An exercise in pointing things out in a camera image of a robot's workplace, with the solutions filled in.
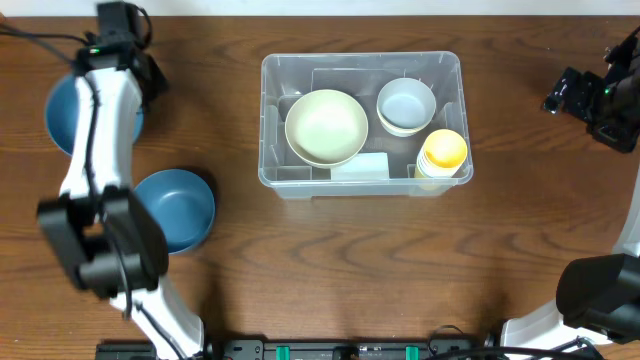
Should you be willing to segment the beige bowl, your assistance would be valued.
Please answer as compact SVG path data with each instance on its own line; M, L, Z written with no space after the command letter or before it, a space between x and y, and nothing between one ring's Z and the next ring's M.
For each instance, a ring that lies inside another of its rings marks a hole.
M352 96L322 89L300 97L285 119L285 137L305 163L323 169L344 165L363 148L368 116Z

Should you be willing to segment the white bowl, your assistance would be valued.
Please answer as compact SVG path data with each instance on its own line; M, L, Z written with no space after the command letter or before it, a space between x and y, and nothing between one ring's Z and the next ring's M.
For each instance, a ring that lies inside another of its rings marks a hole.
M386 122L382 122L382 126L383 128L391 135L396 136L396 137L401 137L401 138L405 138L405 137L410 137L413 135L418 134L420 131L424 130L426 128L426 126L421 126L421 127L417 127L417 128L410 128L410 129L404 129L404 128L398 128L390 123L386 123Z

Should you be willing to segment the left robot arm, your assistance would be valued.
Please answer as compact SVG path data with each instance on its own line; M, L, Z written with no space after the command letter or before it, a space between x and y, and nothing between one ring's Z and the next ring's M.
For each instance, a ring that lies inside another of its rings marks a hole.
M38 223L71 283L107 299L146 334L159 359L196 359L204 324L167 272L163 231L132 188L139 110L166 90L147 54L145 12L112 1L97 6L99 33L71 62L78 96L72 159L59 195L37 208Z

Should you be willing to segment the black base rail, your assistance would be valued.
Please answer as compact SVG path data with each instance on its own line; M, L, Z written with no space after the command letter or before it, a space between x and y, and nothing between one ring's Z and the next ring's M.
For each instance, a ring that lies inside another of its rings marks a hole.
M205 341L198 355L177 359L219 360L414 360L414 359L604 359L594 345L578 338L543 356L543 350L507 353L497 346L481 346L462 332L432 333L423 342L269 342L261 339ZM104 341L96 346L96 360L161 359L150 342Z

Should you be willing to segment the dark blue plate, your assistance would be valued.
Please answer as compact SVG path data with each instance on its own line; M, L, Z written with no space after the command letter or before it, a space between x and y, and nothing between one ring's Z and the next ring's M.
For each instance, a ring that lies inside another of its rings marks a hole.
M163 231L169 254L194 249L209 236L216 216L215 196L196 173L162 170L142 180L135 192Z
M93 98L98 98L94 112ZM84 111L96 114L92 144L93 158L115 158L124 146L131 151L141 133L144 115L141 91L134 77L113 69L95 70L85 77L68 75L51 91L45 106L45 125L54 143L67 154L75 151L76 132L84 127Z

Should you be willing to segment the white cup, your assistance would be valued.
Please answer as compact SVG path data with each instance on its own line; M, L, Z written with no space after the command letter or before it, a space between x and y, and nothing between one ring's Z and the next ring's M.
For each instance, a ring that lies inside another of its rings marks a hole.
M448 167L437 165L425 153L420 153L417 157L416 169L423 177L451 178L462 164L463 162Z

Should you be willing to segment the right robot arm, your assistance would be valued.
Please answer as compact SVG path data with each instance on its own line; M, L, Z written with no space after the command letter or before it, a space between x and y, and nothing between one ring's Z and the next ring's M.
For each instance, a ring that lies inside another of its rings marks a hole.
M605 76L566 68L543 108L583 121L595 141L628 154L639 145L639 32L633 30L604 60ZM506 321L492 342L511 359L533 359L638 338L639 198L634 196L611 254L572 261L554 299Z

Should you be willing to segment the yellow cup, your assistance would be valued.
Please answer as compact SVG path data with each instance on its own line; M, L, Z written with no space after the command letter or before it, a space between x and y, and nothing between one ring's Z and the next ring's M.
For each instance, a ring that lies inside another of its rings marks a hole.
M426 175L419 167L415 167L414 178L418 180L418 186L424 191L444 192L450 188L448 183L443 183L436 178Z
M419 158L441 169L459 168L467 159L468 145L463 136L449 129L439 129L427 136Z

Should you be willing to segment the grey bowl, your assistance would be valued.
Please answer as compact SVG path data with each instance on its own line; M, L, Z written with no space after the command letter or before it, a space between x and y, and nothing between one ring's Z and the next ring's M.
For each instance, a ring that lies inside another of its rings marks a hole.
M377 109L390 103L421 103L424 106L437 107L436 97L429 86L413 78L398 78L383 86L378 94ZM392 122L399 127L412 128L408 119L389 115Z

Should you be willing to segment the clear plastic storage bin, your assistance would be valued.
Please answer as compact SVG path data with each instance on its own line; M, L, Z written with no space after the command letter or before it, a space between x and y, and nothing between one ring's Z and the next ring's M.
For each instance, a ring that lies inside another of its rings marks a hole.
M281 198L438 196L473 174L454 53L263 60L258 178Z

